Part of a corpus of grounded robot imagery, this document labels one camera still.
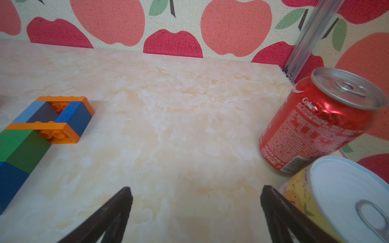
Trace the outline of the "green lego brick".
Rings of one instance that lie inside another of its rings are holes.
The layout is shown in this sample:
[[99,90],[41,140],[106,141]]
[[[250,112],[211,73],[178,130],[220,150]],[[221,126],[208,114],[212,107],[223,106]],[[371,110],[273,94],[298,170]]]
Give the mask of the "green lego brick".
[[3,130],[1,162],[31,174],[50,146],[51,144],[34,130]]

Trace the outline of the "orange lego brick small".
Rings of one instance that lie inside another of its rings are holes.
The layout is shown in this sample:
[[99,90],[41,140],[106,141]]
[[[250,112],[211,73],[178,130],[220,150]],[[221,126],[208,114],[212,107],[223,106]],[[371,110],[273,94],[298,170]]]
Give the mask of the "orange lego brick small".
[[82,102],[92,116],[95,113],[92,105],[85,96],[41,96],[36,101],[48,102],[58,114],[61,114],[70,102]]

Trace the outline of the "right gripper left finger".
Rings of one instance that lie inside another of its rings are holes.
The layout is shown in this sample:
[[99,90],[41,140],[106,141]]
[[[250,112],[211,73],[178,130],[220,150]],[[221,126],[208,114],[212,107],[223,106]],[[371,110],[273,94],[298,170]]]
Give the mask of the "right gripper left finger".
[[61,243],[120,243],[128,223],[133,195],[123,187],[79,227],[60,240]]

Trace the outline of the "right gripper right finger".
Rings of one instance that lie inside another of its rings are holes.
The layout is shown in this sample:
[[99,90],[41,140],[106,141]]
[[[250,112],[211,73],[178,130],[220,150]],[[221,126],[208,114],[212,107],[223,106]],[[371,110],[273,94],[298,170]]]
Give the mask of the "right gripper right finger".
[[291,233],[300,243],[337,242],[272,186],[263,187],[260,202],[272,242],[291,243]]

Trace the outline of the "dark blue lego brick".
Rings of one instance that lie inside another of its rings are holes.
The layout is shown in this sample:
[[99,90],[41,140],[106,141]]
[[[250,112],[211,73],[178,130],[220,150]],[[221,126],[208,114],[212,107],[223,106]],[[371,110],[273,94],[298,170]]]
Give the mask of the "dark blue lego brick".
[[19,191],[20,187],[24,184],[29,174],[6,162],[1,162],[0,172],[0,199],[2,214]]

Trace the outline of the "light blue lego brick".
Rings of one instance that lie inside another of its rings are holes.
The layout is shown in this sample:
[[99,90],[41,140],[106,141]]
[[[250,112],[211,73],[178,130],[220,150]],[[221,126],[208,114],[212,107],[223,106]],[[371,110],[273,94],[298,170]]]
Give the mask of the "light blue lego brick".
[[45,101],[34,101],[27,107],[13,123],[54,122],[59,117],[52,106]]

